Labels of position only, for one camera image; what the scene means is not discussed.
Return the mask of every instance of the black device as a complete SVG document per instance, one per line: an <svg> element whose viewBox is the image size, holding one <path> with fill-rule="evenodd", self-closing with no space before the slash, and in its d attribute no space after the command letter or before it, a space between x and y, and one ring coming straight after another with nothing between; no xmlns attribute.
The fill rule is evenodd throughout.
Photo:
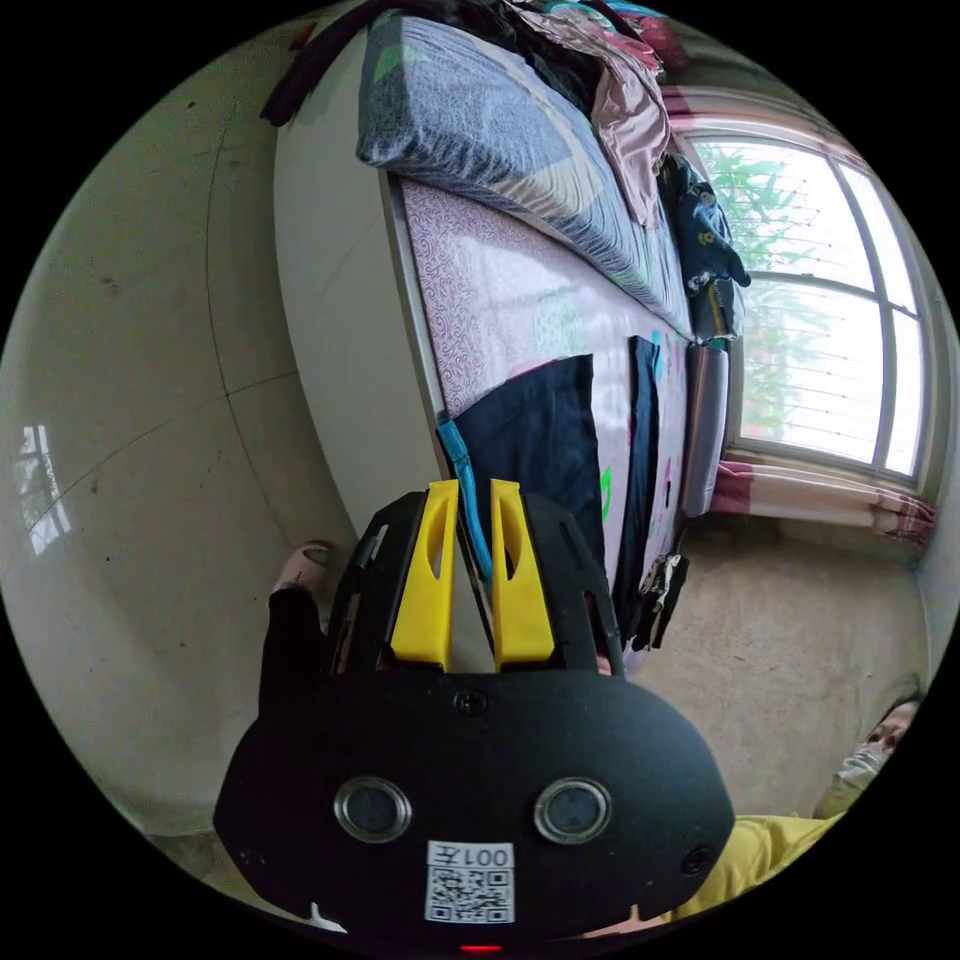
<svg viewBox="0 0 960 960"><path fill-rule="evenodd" d="M457 489L373 518L334 601L330 670L246 733L217 833L270 903L425 949L679 906L733 827L709 748L625 680L603 571L572 516L516 484L492 484L497 672L447 672Z"/></svg>

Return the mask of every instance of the screw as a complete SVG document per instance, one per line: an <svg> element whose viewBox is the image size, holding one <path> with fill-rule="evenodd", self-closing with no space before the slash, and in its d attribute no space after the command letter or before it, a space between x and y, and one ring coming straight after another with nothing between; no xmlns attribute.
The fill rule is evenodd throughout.
<svg viewBox="0 0 960 960"><path fill-rule="evenodd" d="M710 847L696 847L691 850L680 864L680 870L688 877L703 873L713 863L713 850Z"/></svg>
<svg viewBox="0 0 960 960"><path fill-rule="evenodd" d="M486 713L490 700L482 690L461 690L453 698L453 705L465 717L479 717Z"/></svg>

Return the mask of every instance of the curtain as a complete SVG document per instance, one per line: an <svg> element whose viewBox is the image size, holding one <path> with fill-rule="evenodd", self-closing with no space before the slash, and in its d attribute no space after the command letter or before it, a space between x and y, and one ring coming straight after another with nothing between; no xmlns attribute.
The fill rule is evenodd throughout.
<svg viewBox="0 0 960 960"><path fill-rule="evenodd" d="M936 510L905 493L837 476L721 460L710 510L872 529L918 549Z"/></svg>
<svg viewBox="0 0 960 960"><path fill-rule="evenodd" d="M663 102L674 133L697 128L730 133L781 136L851 164L869 167L839 130L799 98L788 102L746 90L709 86L664 86Z"/></svg>

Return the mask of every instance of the person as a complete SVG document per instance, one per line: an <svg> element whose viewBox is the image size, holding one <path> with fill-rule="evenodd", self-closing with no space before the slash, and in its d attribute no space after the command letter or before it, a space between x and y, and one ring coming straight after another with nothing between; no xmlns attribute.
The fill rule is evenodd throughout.
<svg viewBox="0 0 960 960"><path fill-rule="evenodd" d="M314 540L298 547L284 565L270 594L270 625L264 641L260 711L269 711L291 694L310 689L313 679L332 669L333 644L320 623L315 596L324 585L332 544ZM610 674L606 657L598 670ZM686 903L659 917L642 920L636 908L620 923L581 934L583 938L632 933L694 916L759 886L809 850L832 827L879 773L910 728L924 692L920 684L884 712L864 741L840 765L813 817L739 816L703 886Z"/></svg>
<svg viewBox="0 0 960 960"><path fill-rule="evenodd" d="M682 906L660 917L630 919L594 930L585 937L633 933L695 916L752 890L785 870L807 852L850 808L892 756L913 723L924 691L913 689L895 700L863 742L840 765L813 817L740 816L703 886Z"/></svg>
<svg viewBox="0 0 960 960"><path fill-rule="evenodd" d="M290 555L267 601L270 624L260 666L260 715L309 692L329 673L334 645L320 624L316 596L327 577L334 546L310 540Z"/></svg>

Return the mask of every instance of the gray patterned quilt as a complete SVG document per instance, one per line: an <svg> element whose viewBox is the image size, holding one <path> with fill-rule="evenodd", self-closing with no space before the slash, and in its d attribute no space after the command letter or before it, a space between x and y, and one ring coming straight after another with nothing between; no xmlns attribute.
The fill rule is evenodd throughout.
<svg viewBox="0 0 960 960"><path fill-rule="evenodd" d="M692 336L668 218L655 230L631 219L589 119L516 54L384 14L367 41L357 157L518 217Z"/></svg>

